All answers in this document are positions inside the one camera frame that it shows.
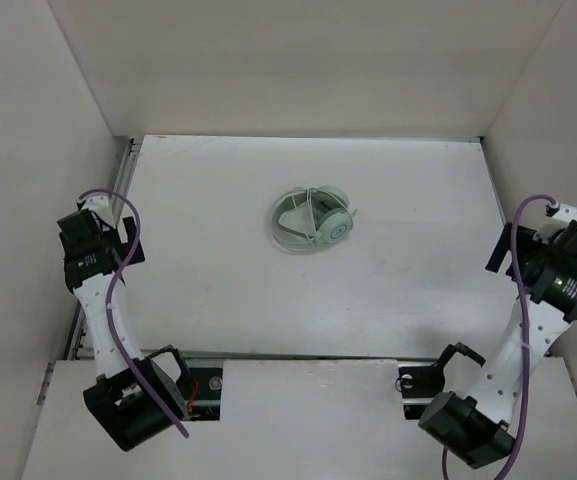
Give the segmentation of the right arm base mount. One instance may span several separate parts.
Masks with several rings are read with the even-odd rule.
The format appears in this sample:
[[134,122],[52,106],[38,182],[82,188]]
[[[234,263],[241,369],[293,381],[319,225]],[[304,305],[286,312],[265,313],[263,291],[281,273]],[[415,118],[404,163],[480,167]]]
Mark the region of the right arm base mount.
[[445,369],[456,354],[469,358],[478,366],[485,364],[483,356],[458,342],[448,344],[440,356],[432,362],[404,362],[398,366],[395,388],[402,396],[403,414],[406,420],[419,420],[431,401],[444,391]]

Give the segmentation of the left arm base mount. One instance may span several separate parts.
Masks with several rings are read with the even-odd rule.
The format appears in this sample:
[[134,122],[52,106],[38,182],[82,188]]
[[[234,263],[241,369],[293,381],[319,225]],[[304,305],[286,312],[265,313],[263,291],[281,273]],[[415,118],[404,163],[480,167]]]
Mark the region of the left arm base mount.
[[218,421],[223,389],[223,365],[219,359],[189,359],[189,377],[181,381],[189,422]]

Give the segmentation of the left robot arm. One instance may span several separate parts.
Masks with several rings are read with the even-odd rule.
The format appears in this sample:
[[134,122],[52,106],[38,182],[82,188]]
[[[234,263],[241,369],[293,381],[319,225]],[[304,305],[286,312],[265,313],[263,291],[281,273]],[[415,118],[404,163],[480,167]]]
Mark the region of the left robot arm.
[[96,380],[83,393],[88,411],[124,452],[188,417],[185,393],[192,373],[168,345],[143,354],[125,312],[122,269],[144,262],[133,217],[123,221],[128,239],[89,209],[59,220],[65,282],[76,297],[92,339]]

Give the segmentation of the mint green headphones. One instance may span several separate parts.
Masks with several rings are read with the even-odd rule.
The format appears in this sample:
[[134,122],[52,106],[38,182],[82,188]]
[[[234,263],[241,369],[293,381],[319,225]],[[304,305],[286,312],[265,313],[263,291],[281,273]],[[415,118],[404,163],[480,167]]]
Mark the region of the mint green headphones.
[[[301,207],[307,210],[305,231],[284,225],[281,218]],[[348,195],[324,185],[295,187],[275,203],[270,214],[270,232],[276,243],[292,253],[314,253],[343,241],[354,228],[357,211],[351,211]]]

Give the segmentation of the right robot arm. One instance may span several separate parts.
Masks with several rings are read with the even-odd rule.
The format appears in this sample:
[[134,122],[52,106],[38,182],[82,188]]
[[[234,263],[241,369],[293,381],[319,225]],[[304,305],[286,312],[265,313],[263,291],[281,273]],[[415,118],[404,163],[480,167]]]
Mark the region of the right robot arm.
[[472,469],[499,460],[515,460],[519,434],[508,428],[523,415],[525,382],[551,345],[577,320],[577,221],[550,232],[504,227],[486,266],[496,272],[514,253],[507,275],[520,280],[510,320],[489,358],[466,346],[457,351],[475,360],[479,372],[470,380],[462,363],[447,359],[431,369],[440,391],[425,408],[419,427]]

